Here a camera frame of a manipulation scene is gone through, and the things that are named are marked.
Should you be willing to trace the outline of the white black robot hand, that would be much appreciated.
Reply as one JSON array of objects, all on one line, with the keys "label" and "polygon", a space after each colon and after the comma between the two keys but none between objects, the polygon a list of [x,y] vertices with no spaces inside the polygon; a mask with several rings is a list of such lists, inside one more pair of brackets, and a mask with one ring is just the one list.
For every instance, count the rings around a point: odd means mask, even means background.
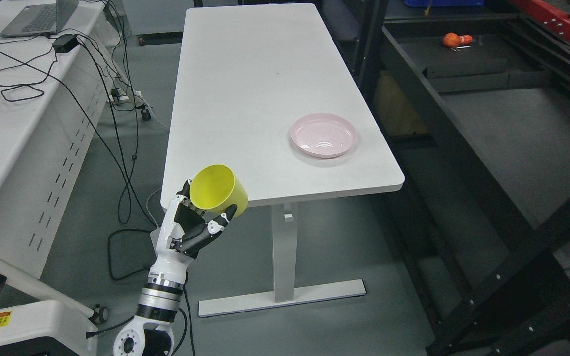
[{"label": "white black robot hand", "polygon": [[165,213],[156,243],[156,262],[152,265],[146,288],[170,291],[185,284],[188,266],[197,259],[199,250],[215,241],[238,211],[229,205],[210,221],[204,220],[204,210],[190,198],[192,179],[184,182]]}]

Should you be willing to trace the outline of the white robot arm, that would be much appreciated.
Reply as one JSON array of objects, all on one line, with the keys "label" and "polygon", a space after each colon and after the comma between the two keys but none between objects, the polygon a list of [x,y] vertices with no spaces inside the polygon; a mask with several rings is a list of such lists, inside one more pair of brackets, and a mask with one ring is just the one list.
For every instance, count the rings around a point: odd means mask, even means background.
[{"label": "white robot arm", "polygon": [[172,325],[180,308],[183,286],[150,277],[142,287],[133,319],[113,343],[114,356],[169,356],[175,344]]}]

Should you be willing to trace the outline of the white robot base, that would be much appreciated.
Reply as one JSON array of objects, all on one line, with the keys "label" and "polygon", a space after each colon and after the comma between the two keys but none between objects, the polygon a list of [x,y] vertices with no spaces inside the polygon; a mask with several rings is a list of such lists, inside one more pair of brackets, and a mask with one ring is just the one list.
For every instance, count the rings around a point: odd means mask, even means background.
[{"label": "white robot base", "polygon": [[56,300],[0,309],[0,356],[95,356],[98,328]]}]

